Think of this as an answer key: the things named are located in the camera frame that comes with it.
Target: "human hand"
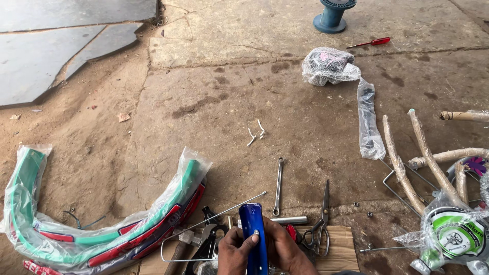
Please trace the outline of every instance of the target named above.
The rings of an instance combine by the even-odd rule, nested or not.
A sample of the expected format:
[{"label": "human hand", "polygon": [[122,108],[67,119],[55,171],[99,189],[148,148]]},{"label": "human hand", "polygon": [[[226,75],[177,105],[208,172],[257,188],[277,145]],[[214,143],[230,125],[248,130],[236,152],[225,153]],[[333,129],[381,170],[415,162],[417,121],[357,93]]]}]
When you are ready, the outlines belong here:
[{"label": "human hand", "polygon": [[243,230],[232,227],[219,242],[218,275],[245,275],[248,254],[258,243],[258,235],[243,241]]},{"label": "human hand", "polygon": [[287,231],[278,223],[263,217],[268,260],[291,275],[319,274]]}]

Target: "wrench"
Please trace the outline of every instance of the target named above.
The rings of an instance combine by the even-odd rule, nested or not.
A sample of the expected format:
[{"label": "wrench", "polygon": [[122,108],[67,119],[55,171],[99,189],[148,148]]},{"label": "wrench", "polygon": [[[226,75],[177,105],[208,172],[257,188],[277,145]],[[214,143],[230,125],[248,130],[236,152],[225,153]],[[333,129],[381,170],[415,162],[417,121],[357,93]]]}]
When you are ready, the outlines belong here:
[{"label": "wrench", "polygon": [[284,158],[278,158],[278,176],[277,176],[277,192],[275,197],[275,207],[273,208],[272,215],[278,217],[280,215],[279,204],[280,204],[280,185],[282,184],[282,169],[284,168]]}]

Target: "red screwdriver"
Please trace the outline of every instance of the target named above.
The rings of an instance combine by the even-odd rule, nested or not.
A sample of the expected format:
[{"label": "red screwdriver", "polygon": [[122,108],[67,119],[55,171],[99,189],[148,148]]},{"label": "red screwdriver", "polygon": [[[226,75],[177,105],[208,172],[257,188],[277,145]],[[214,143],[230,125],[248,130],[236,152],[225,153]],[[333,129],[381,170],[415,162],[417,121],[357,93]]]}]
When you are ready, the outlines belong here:
[{"label": "red screwdriver", "polygon": [[384,43],[387,43],[391,41],[391,38],[390,37],[384,37],[384,38],[379,38],[379,39],[374,39],[368,43],[362,43],[362,44],[358,44],[358,45],[353,45],[353,46],[349,46],[349,47],[346,47],[347,49],[349,48],[353,48],[353,47],[359,47],[359,46],[363,46],[363,45],[379,45],[379,44],[384,44]]}]

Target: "paper-wrapped tube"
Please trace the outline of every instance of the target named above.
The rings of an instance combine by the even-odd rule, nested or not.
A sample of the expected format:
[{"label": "paper-wrapped tube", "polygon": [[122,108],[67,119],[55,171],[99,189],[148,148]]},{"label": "paper-wrapped tube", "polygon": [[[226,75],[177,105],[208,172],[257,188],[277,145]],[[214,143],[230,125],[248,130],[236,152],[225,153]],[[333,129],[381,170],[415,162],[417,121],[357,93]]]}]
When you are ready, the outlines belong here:
[{"label": "paper-wrapped tube", "polygon": [[[483,159],[489,159],[489,150],[484,148],[465,148],[433,155],[433,158],[437,163],[456,161],[466,157],[481,157]],[[427,165],[426,158],[415,157],[414,159],[408,161],[408,165],[411,166],[413,169],[425,167]]]},{"label": "paper-wrapped tube", "polygon": [[411,202],[414,210],[420,215],[423,214],[424,204],[416,196],[416,192],[414,191],[413,186],[411,185],[409,179],[406,176],[406,168],[402,163],[402,160],[397,155],[396,146],[394,145],[394,139],[391,133],[391,126],[389,124],[389,117],[384,115],[383,118],[384,123],[384,137],[385,143],[387,144],[387,151],[389,152],[389,156],[391,157],[392,165],[394,166],[394,170],[396,171],[396,177],[400,182],[404,192],[406,193],[407,198]]},{"label": "paper-wrapped tube", "polygon": [[466,121],[478,121],[489,122],[489,113],[469,110],[468,112],[447,112],[443,111],[440,114],[441,120],[466,120]]},{"label": "paper-wrapped tube", "polygon": [[467,176],[465,175],[465,167],[460,162],[455,164],[455,182],[460,199],[468,205]]},{"label": "paper-wrapped tube", "polygon": [[424,137],[424,132],[421,129],[421,122],[416,116],[414,109],[410,109],[408,115],[411,117],[411,122],[413,124],[414,134],[418,139],[418,145],[420,147],[422,155],[426,159],[426,163],[428,164],[431,172],[435,175],[436,180],[440,187],[445,190],[448,195],[453,195],[454,198],[458,197],[457,190],[453,187],[453,185],[448,181],[443,171],[440,169],[438,164],[436,163],[433,155],[431,154],[431,150],[426,143],[426,138]]}]

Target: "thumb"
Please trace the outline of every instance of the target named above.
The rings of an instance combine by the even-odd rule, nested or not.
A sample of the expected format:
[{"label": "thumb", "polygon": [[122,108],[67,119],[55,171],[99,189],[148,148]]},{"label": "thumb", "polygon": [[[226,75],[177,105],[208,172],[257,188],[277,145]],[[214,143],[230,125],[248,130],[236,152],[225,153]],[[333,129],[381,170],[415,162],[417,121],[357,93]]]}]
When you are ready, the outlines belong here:
[{"label": "thumb", "polygon": [[241,251],[243,254],[248,255],[251,250],[256,246],[259,239],[260,238],[257,234],[249,236],[246,240],[244,240],[243,244],[240,248],[238,248],[238,250]]}]

